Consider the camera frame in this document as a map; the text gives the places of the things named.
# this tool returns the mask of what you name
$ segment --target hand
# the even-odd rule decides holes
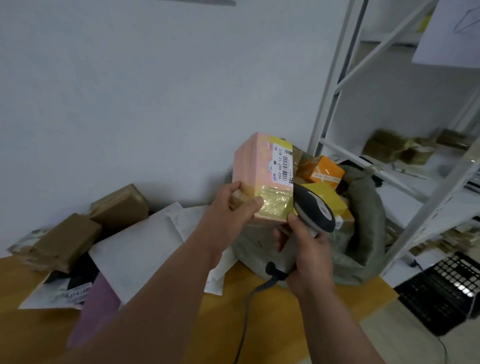
[[[320,233],[313,238],[309,229],[293,213],[288,215],[287,220],[298,242],[297,268],[287,278],[292,293],[301,298],[315,290],[335,289],[332,254],[326,234]],[[273,233],[277,250],[281,251],[288,236],[278,229],[274,229]]]
[[[264,204],[264,199],[259,196],[243,203],[235,211],[230,210],[228,203],[232,193],[239,188],[240,182],[222,185],[218,189],[215,200],[191,235],[192,241],[195,243],[200,241],[206,248],[211,249],[212,268],[217,266],[223,251],[233,244],[243,226]]]

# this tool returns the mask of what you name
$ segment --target wooden table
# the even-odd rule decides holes
[[[30,272],[15,257],[0,259],[0,277],[0,363],[38,363],[64,352],[79,311],[16,310],[45,274]],[[184,364],[233,361],[245,297],[261,283],[237,263],[226,275],[223,296],[204,295]],[[397,298],[380,277],[359,287],[338,286],[337,291],[358,321]],[[296,298],[281,287],[256,294],[240,363],[294,364],[307,355]]]

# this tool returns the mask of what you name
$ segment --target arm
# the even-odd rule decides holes
[[[294,214],[288,224],[298,238],[297,269],[287,283],[297,296],[313,364],[384,364],[345,304],[335,293],[330,244],[324,234],[314,239]],[[277,248],[285,236],[275,230]]]
[[[197,229],[104,329],[56,363],[179,363],[195,323],[208,272],[262,204],[230,211],[240,183],[223,186]]]

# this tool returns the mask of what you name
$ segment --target pink box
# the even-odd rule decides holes
[[[292,144],[274,136],[255,133],[236,151],[232,181],[241,181],[232,205],[240,206],[256,196],[264,198],[253,223],[284,223],[293,211]]]

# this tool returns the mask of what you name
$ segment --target tile floor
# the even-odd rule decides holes
[[[480,249],[470,256],[480,261]],[[361,327],[387,364],[444,363],[441,343],[399,301],[363,320]],[[480,317],[456,327],[442,341],[450,364],[480,363]]]

